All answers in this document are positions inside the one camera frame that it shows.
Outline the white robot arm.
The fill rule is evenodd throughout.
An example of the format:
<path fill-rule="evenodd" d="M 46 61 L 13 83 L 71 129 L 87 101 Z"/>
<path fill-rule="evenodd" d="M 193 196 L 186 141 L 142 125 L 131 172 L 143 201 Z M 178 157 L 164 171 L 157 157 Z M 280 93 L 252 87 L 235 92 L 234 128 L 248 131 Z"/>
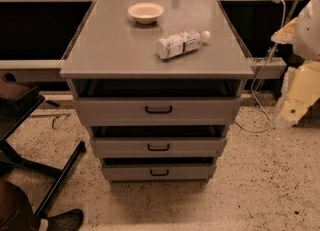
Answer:
<path fill-rule="evenodd" d="M 277 103 L 275 124 L 288 128 L 320 99 L 320 0 L 310 0 L 271 40 L 291 44 L 294 54 L 304 59 L 298 68 L 287 70 Z"/>

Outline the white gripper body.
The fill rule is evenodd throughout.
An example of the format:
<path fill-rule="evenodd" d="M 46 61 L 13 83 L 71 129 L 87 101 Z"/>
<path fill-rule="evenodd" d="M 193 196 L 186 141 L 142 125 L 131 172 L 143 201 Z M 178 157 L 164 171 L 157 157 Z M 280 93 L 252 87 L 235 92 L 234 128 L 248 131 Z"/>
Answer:
<path fill-rule="evenodd" d="M 320 99 L 320 62 L 307 60 L 285 73 L 281 97 L 276 107 L 275 124 L 280 128 L 296 125 Z"/>

